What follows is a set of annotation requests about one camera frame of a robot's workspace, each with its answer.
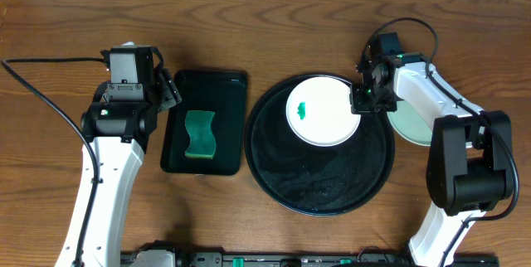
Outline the white plate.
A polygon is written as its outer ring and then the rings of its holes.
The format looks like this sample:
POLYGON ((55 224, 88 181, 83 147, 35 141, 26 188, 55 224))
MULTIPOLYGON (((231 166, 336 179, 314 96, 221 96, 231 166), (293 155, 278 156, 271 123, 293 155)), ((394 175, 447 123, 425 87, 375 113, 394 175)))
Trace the white plate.
POLYGON ((361 123, 350 103, 350 86, 331 76, 315 76, 290 92, 285 114, 295 135, 317 147, 333 147, 351 138, 361 123))

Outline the green wavy sponge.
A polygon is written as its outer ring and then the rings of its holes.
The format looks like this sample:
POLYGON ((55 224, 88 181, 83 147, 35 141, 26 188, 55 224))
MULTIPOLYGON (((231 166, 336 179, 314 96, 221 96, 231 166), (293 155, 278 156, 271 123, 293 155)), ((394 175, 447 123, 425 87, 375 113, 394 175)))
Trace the green wavy sponge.
POLYGON ((185 118, 185 129, 189 136, 186 158, 213 159, 217 142, 212 132, 212 111, 189 110, 185 118))

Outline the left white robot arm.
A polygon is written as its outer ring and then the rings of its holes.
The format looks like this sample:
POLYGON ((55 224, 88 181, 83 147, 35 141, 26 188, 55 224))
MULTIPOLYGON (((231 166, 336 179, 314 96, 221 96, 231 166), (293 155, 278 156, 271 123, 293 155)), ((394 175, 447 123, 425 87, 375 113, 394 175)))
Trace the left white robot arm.
POLYGON ((129 198, 158 114, 180 103, 154 46, 123 44, 102 53, 110 80, 81 118, 80 187, 59 266, 118 266, 129 198))

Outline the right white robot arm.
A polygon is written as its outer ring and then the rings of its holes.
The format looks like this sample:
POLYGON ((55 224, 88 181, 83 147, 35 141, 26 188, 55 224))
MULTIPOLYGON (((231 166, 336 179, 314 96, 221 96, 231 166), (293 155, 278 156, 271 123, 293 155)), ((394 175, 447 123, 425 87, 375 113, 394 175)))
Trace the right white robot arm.
POLYGON ((431 129, 431 206, 408 250, 415 265, 451 265, 475 223, 503 219, 518 202, 509 116, 466 100, 421 53, 378 52, 362 57, 357 70, 363 85, 351 93, 355 114, 393 112, 403 100, 431 129))

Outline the pale green plate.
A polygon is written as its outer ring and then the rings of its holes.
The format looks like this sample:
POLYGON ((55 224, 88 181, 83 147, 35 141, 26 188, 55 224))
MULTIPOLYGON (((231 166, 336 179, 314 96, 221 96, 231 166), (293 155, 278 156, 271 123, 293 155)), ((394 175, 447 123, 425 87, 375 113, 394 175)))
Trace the pale green plate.
POLYGON ((395 132, 408 142, 423 147, 431 145, 431 129, 406 101, 398 101, 397 110, 387 112, 387 117, 395 132))

